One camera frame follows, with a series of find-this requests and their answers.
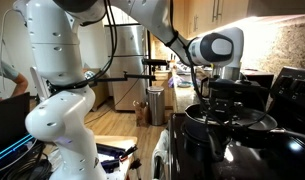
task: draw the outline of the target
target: stainless steel trash can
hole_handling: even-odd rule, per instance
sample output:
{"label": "stainless steel trash can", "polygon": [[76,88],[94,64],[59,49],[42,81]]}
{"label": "stainless steel trash can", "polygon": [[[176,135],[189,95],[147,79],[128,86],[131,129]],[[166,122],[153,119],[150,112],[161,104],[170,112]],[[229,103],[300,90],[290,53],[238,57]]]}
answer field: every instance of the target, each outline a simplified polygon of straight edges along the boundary
{"label": "stainless steel trash can", "polygon": [[162,86],[150,86],[147,90],[151,125],[162,125],[164,123],[165,112],[164,88]]}

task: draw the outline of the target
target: refrigerator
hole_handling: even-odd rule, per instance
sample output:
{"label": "refrigerator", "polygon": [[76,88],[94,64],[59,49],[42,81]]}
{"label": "refrigerator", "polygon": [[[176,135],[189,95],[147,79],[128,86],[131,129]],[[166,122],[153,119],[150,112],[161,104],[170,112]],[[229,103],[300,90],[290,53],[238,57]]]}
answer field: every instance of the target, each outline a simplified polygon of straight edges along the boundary
{"label": "refrigerator", "polygon": [[[117,49],[113,63],[109,69],[111,78],[129,74],[148,74],[148,69],[142,64],[144,58],[150,58],[150,48],[147,30],[140,24],[116,25]],[[105,26],[107,49],[111,57],[111,32],[109,25]],[[146,102],[146,79],[112,82],[115,110],[132,111],[133,102]]]}

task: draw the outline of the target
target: black stovetop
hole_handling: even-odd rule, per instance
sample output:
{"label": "black stovetop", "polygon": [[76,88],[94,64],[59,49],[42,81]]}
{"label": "black stovetop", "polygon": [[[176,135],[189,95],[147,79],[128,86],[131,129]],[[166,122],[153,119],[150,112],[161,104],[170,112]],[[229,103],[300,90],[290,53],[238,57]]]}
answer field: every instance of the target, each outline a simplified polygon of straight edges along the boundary
{"label": "black stovetop", "polygon": [[250,148],[232,140],[222,162],[197,160],[200,150],[187,150],[184,135],[185,114],[173,114],[170,131],[170,178],[203,179],[305,179],[305,145],[280,136],[268,148]]}

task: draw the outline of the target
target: stone backsplash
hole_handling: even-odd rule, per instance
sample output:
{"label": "stone backsplash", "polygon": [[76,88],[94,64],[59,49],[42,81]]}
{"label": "stone backsplash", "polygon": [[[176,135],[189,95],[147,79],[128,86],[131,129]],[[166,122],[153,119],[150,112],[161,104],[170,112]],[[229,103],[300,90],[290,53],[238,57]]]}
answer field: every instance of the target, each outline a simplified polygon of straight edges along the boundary
{"label": "stone backsplash", "polygon": [[[278,75],[283,66],[305,69],[305,16],[272,24],[248,24],[244,31],[242,68]],[[152,56],[169,58],[171,51],[156,38]]]}

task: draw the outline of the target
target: stove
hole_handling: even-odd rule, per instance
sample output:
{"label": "stove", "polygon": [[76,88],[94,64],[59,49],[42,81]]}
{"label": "stove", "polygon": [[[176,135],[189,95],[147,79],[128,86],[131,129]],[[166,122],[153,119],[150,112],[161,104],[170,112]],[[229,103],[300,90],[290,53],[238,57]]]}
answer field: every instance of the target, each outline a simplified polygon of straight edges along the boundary
{"label": "stove", "polygon": [[[279,127],[305,133],[305,70],[284,67],[271,92],[269,115]],[[209,152],[204,150],[206,145],[187,135],[185,118],[184,113],[176,113],[169,120],[170,179],[305,179],[305,140],[280,134],[264,147],[252,147],[232,138],[224,160],[212,162],[200,158]]]}

